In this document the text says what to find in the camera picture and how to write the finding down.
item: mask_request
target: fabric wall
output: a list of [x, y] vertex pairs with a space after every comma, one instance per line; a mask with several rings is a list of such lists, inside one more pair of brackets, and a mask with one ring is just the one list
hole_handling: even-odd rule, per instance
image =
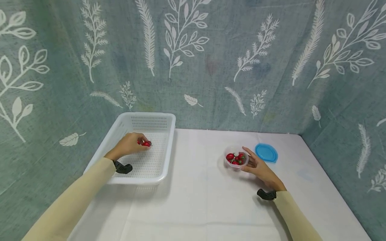
[[116, 117], [301, 134], [386, 236], [385, 0], [4, 0], [0, 240], [20, 240]]

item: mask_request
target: black strap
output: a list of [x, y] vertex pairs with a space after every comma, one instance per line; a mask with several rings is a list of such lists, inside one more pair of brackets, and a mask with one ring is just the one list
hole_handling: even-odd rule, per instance
[[276, 198], [276, 191], [265, 192], [263, 189], [257, 191], [257, 195], [264, 200], [272, 201]]
[[118, 172], [118, 173], [128, 174], [129, 172], [131, 172], [133, 170], [133, 166], [130, 164], [122, 165], [122, 163], [120, 163], [118, 161], [114, 161], [114, 160], [113, 160], [113, 163], [114, 163], [116, 172]]

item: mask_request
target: beige sleeve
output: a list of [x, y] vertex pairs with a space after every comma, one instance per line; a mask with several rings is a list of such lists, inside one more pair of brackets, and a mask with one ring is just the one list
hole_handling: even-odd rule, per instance
[[318, 232], [301, 212], [289, 192], [277, 192], [276, 196], [277, 198], [274, 200], [274, 203], [283, 216], [293, 241], [322, 240]]
[[66, 241], [91, 200], [114, 172], [113, 162], [101, 158], [52, 203], [22, 241]]

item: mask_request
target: blue plastic lid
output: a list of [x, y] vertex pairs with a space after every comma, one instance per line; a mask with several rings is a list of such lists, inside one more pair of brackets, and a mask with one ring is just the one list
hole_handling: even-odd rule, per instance
[[278, 152], [275, 150], [275, 148], [268, 144], [257, 144], [255, 147], [255, 153], [265, 162], [276, 163], [278, 160]]

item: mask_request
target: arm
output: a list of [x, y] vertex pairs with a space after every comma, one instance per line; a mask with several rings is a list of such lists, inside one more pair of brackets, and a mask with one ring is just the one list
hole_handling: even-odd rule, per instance
[[91, 200], [115, 172], [112, 160], [148, 150], [143, 134], [126, 134], [105, 157], [69, 186], [32, 226], [22, 241], [66, 241]]
[[280, 214], [283, 216], [288, 230], [291, 233], [292, 239], [294, 241], [322, 240], [318, 232], [301, 212], [283, 182], [263, 160], [256, 156], [255, 153], [246, 147], [243, 147], [243, 149], [248, 152], [250, 156], [248, 165], [246, 167], [242, 167], [241, 170], [254, 174], [261, 179], [267, 187], [277, 192], [274, 203], [276, 204]]

